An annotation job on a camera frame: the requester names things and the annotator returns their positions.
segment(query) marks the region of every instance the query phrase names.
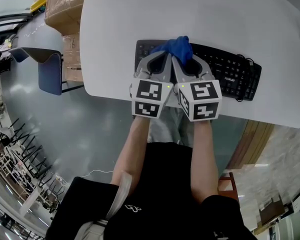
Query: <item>cardboard box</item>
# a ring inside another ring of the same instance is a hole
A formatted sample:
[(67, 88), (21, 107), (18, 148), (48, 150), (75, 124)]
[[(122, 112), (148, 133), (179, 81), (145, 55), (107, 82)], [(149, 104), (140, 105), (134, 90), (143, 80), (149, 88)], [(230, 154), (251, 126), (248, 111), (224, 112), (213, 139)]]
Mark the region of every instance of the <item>cardboard box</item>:
[(63, 36), (63, 70), (68, 81), (83, 82), (80, 63), (80, 20), (84, 0), (48, 0), (45, 23)]

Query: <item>forearm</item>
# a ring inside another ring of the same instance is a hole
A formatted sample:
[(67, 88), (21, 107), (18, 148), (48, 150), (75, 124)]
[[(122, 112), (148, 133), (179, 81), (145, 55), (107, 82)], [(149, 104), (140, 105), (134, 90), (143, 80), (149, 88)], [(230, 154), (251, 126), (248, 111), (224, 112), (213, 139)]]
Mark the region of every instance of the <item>forearm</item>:
[(122, 172), (132, 175), (130, 193), (136, 188), (144, 165), (150, 119), (137, 116), (116, 161), (111, 184), (120, 184)]
[(209, 121), (194, 123), (191, 160), (191, 191), (201, 203), (218, 194), (218, 168), (214, 156), (212, 128)]

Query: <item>person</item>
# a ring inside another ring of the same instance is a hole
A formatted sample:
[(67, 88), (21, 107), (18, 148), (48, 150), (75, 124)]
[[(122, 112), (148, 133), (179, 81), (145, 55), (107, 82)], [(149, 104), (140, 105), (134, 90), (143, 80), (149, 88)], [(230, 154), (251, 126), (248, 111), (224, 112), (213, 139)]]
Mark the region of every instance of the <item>person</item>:
[(174, 139), (176, 134), (165, 142), (149, 143), (160, 134), (167, 136), (170, 127), (160, 126), (158, 119), (136, 116), (110, 184), (76, 177), (46, 240), (72, 240), (83, 224), (105, 219), (123, 172), (132, 175), (129, 195), (108, 221), (103, 239), (256, 239), (244, 226), (238, 201), (218, 195), (210, 121), (188, 121), (188, 125), (193, 131), (192, 147)]

